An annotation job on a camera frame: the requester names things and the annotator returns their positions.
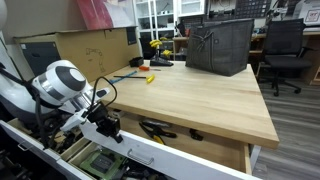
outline table leg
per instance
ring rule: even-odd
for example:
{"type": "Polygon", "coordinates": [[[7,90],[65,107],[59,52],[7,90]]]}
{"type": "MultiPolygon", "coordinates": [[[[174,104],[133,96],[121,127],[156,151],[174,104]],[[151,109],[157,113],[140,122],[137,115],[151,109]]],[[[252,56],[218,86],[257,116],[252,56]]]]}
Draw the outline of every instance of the table leg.
{"type": "Polygon", "coordinates": [[[173,41],[173,61],[176,60],[176,41],[173,41]]]}
{"type": "Polygon", "coordinates": [[[253,171],[254,166],[256,165],[256,162],[258,160],[259,154],[261,151],[261,146],[252,145],[250,148],[250,164],[251,164],[251,170],[253,171]]]}

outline drawer handle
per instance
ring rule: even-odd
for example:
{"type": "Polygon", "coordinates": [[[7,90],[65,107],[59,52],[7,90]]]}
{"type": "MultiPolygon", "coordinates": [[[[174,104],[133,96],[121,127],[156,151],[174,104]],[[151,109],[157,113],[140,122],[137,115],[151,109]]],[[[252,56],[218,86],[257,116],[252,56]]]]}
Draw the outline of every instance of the drawer handle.
{"type": "Polygon", "coordinates": [[[30,148],[24,147],[23,143],[25,143],[25,141],[23,141],[22,143],[18,144],[18,148],[20,148],[22,151],[28,151],[30,148]]]}
{"type": "Polygon", "coordinates": [[[132,152],[132,149],[130,149],[130,150],[128,151],[128,153],[127,153],[128,157],[130,157],[130,158],[132,158],[132,159],[134,159],[134,160],[136,160],[136,161],[138,161],[138,162],[140,162],[140,163],[142,163],[142,164],[150,165],[150,164],[154,161],[153,158],[151,158],[149,161],[145,161],[145,160],[143,160],[143,159],[140,159],[140,158],[132,155],[131,152],[132,152]]]}

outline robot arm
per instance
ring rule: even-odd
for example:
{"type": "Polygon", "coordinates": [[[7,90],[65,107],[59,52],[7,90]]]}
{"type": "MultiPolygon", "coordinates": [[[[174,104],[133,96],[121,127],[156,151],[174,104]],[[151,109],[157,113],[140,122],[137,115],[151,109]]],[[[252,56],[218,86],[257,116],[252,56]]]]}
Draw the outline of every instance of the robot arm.
{"type": "Polygon", "coordinates": [[[0,89],[0,101],[26,127],[38,124],[40,134],[41,124],[45,119],[39,120],[39,106],[41,115],[50,114],[56,109],[72,114],[60,128],[64,132],[89,120],[97,124],[98,132],[113,137],[118,143],[122,141],[121,136],[117,135],[120,129],[119,120],[109,117],[104,105],[98,103],[110,90],[104,88],[94,92],[81,72],[67,60],[50,64],[45,73],[30,82],[12,81],[2,73],[0,83],[5,85],[2,86],[5,88],[0,89]]]}

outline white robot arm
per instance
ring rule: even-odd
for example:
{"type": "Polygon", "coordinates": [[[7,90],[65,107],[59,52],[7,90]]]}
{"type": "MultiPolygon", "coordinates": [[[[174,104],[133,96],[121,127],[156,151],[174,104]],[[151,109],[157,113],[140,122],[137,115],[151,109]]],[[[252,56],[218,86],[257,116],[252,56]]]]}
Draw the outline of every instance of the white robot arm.
{"type": "MultiPolygon", "coordinates": [[[[6,16],[5,2],[0,0],[0,30],[6,16]]],[[[48,145],[45,144],[47,137],[43,124],[55,122],[55,119],[59,120],[57,128],[62,126],[60,129],[64,132],[89,120],[97,124],[98,132],[113,137],[118,143],[122,141],[118,135],[119,120],[108,116],[105,106],[98,102],[110,92],[109,89],[95,91],[71,62],[56,61],[45,73],[29,82],[16,78],[7,70],[0,59],[0,102],[26,128],[39,129],[45,147],[48,145]]]]}

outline wooden workbench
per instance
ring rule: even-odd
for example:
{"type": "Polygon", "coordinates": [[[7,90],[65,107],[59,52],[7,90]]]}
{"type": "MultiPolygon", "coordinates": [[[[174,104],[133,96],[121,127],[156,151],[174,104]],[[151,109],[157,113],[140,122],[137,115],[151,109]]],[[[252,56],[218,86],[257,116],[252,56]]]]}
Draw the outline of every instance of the wooden workbench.
{"type": "MultiPolygon", "coordinates": [[[[184,62],[151,68],[161,71],[137,74],[155,74],[151,84],[144,79],[117,82],[118,98],[111,107],[245,143],[277,147],[279,140],[250,65],[232,77],[188,68],[184,62]]],[[[106,77],[134,70],[137,68],[125,67],[106,77]]],[[[113,96],[112,92],[104,101],[113,96]]]]}
{"type": "MultiPolygon", "coordinates": [[[[307,41],[306,47],[318,50],[320,47],[319,39],[320,39],[320,31],[304,31],[303,36],[305,36],[305,40],[307,41]]],[[[266,38],[266,34],[252,34],[251,38],[251,48],[254,48],[249,51],[250,56],[254,57],[254,59],[259,59],[257,62],[251,61],[257,66],[256,76],[259,75],[260,70],[260,56],[262,54],[262,48],[264,44],[264,39],[266,38]]],[[[180,47],[187,48],[187,41],[189,37],[176,37],[173,38],[173,54],[174,60],[175,54],[179,51],[180,47]]],[[[306,69],[302,73],[302,78],[309,85],[320,85],[320,61],[319,61],[319,51],[310,51],[306,54],[304,59],[309,60],[312,63],[312,67],[306,69]]]]}

